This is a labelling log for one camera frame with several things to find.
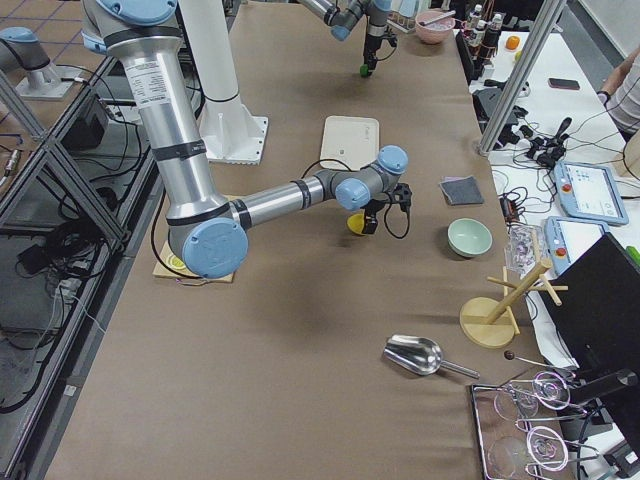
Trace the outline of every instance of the person's arm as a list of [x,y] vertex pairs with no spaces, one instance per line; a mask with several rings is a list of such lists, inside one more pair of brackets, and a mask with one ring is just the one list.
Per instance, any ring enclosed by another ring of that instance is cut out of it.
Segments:
[[629,71],[631,70],[631,66],[633,65],[633,62],[635,61],[636,57],[639,54],[640,54],[640,47],[636,48],[633,52],[631,52],[631,55],[625,58],[624,61],[620,65],[618,65],[613,70],[613,72],[611,72],[611,75],[609,75],[609,78],[607,78],[604,81],[604,84],[602,85],[600,92],[604,92],[609,96],[613,95],[614,92],[620,87],[620,85],[622,85],[622,82],[624,81],[626,76],[629,74]]

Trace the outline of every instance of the wristwatch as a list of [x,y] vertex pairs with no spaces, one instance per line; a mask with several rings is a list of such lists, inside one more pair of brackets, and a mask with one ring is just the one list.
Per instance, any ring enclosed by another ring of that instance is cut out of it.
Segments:
[[611,100],[611,95],[609,94],[609,92],[600,90],[599,92],[596,92],[596,94],[598,95],[598,98],[600,99],[603,105],[606,105],[609,102],[609,100]]

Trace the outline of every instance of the metal scoop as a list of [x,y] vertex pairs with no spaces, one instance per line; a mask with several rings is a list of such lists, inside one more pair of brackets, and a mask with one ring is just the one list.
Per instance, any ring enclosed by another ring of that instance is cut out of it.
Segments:
[[444,360],[440,346],[428,338],[393,335],[387,340],[384,355],[417,375],[431,375],[442,367],[471,378],[480,378],[475,370]]

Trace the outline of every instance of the pink bowl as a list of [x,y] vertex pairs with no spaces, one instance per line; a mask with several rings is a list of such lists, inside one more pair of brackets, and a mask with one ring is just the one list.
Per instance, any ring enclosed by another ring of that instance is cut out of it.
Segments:
[[420,22],[426,22],[442,14],[442,10],[425,10],[416,15],[416,33],[424,43],[428,43],[429,45],[441,43],[447,38],[447,35],[451,33],[453,27],[455,27],[456,21],[453,17],[443,18],[426,27],[420,25]]

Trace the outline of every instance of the blue joint cap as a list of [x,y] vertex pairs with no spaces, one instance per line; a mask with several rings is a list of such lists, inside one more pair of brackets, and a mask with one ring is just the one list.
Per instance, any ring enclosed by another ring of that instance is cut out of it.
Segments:
[[343,208],[353,212],[369,203],[371,192],[362,180],[347,178],[336,187],[336,200]]
[[373,4],[383,12],[391,11],[391,0],[373,0]]
[[407,171],[409,157],[400,147],[387,145],[378,152],[378,165],[393,175],[402,175]]
[[110,15],[141,27],[160,25],[171,18],[177,0],[96,0]]
[[0,38],[14,43],[36,43],[38,37],[25,27],[8,27],[0,31]]
[[248,250],[249,240],[239,223],[212,218],[191,230],[182,247],[182,260],[201,277],[221,278],[240,267]]
[[342,25],[334,25],[331,27],[331,35],[341,42],[344,42],[350,34],[351,30],[347,27],[343,27]]
[[107,54],[107,46],[104,44],[104,40],[99,37],[94,37],[93,35],[89,35],[84,31],[82,33],[82,39],[84,42],[84,48],[91,50],[93,53],[98,53],[100,55]]

